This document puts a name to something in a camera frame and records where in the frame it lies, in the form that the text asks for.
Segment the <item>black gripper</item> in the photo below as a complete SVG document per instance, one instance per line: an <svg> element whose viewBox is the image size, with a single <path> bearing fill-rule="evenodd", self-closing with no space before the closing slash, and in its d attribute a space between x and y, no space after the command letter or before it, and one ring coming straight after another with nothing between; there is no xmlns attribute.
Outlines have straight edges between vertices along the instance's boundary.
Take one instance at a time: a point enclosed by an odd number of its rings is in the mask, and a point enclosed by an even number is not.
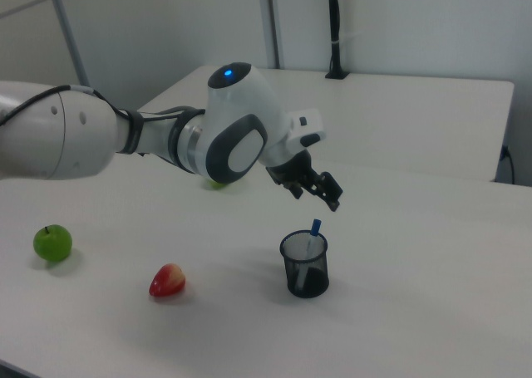
<svg viewBox="0 0 532 378"><path fill-rule="evenodd" d="M305 188L311 195L320 198L327 207L336 212L340 206L342 187L329 172L316 173L312 169L311 155L307 150L297 153L291 160L275 167L267 167L275 184L282 185L295 199L300 199Z"/></svg>

